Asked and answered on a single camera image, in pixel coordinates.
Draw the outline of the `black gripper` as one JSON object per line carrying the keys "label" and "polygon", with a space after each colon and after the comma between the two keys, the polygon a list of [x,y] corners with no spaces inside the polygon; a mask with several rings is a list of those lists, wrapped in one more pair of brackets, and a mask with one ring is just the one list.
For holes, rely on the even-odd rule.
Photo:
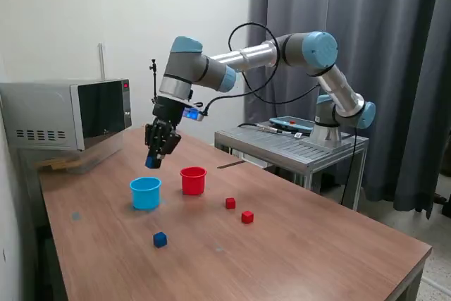
{"label": "black gripper", "polygon": [[[184,104],[168,97],[158,96],[152,114],[159,120],[177,126],[184,111]],[[154,121],[144,127],[144,144],[148,148],[148,156],[155,156],[154,168],[160,168],[163,158],[171,154],[177,147],[181,136],[174,130],[165,134],[163,122]]]}

